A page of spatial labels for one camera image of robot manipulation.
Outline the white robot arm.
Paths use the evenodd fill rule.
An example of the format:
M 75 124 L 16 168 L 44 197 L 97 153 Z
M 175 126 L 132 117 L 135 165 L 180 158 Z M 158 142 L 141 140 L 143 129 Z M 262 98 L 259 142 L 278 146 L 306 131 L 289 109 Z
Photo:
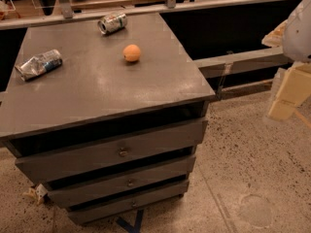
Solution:
M 294 62 L 288 70 L 279 70 L 275 75 L 267 112 L 274 120 L 286 120 L 311 95 L 311 0 L 302 0 L 261 42 L 281 47 Z

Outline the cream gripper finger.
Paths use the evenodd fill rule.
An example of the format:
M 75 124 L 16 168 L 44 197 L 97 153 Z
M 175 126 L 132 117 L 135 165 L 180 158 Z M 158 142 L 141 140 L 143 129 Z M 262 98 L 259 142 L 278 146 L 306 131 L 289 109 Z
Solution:
M 269 32 L 263 37 L 261 43 L 267 47 L 277 48 L 282 46 L 282 39 L 284 35 L 284 30 L 287 25 L 287 20 L 281 22 L 275 29 Z
M 274 120 L 286 120 L 310 95 L 310 63 L 294 63 L 287 70 L 279 68 L 273 80 L 267 116 Z

